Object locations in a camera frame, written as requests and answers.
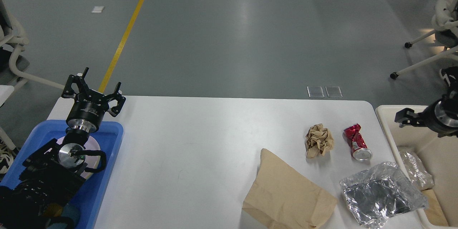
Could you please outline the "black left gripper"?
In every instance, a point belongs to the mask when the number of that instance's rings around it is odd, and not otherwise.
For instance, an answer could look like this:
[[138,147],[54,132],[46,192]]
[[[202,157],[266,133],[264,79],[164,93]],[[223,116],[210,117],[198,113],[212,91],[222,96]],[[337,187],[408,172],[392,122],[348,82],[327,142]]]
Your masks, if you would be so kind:
[[105,112],[112,117],[117,117],[121,113],[126,97],[121,93],[121,82],[116,84],[113,93],[90,95],[90,89],[85,82],[88,71],[89,67],[86,67],[82,74],[68,76],[62,91],[62,98],[74,99],[74,104],[67,117],[67,125],[70,128],[93,133],[99,130]]

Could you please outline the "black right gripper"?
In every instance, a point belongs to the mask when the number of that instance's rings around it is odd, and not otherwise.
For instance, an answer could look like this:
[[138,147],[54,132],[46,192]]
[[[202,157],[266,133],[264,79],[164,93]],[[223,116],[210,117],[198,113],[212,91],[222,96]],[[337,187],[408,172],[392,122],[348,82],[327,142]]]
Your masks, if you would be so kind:
[[429,105],[423,113],[416,113],[411,108],[404,108],[395,114],[395,122],[399,128],[405,126],[427,127],[437,133],[438,138],[457,137],[457,115],[443,107],[443,100],[437,100]]

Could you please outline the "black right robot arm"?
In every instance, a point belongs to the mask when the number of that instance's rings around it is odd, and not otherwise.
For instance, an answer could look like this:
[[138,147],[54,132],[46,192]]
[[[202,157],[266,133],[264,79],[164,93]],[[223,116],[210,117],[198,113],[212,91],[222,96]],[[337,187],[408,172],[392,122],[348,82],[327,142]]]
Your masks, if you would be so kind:
[[438,138],[457,137],[458,131],[458,82],[457,67],[440,69],[440,77],[447,86],[447,92],[440,99],[416,113],[404,108],[396,113],[394,121],[404,126],[426,127],[437,133]]

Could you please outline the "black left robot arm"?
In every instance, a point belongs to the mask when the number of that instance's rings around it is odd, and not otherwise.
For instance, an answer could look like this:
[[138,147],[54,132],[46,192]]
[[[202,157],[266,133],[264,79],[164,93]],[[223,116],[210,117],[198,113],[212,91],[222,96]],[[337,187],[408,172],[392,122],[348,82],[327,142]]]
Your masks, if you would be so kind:
[[108,95],[90,89],[88,70],[67,79],[67,119],[37,125],[1,181],[2,229],[94,227],[124,133],[103,118],[119,115],[126,97],[121,82]]

